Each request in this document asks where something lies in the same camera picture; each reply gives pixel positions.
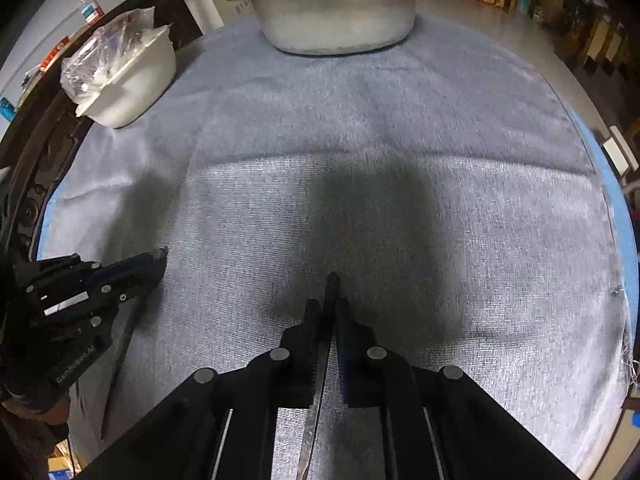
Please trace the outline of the person's left hand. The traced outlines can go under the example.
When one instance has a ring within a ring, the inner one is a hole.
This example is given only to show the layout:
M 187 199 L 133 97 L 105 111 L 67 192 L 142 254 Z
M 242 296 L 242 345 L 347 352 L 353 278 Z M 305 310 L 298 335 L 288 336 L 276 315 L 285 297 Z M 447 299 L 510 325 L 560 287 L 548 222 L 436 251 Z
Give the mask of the person's left hand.
M 47 479 L 48 458 L 68 437 L 70 395 L 36 413 L 17 400 L 1 403 L 1 478 Z

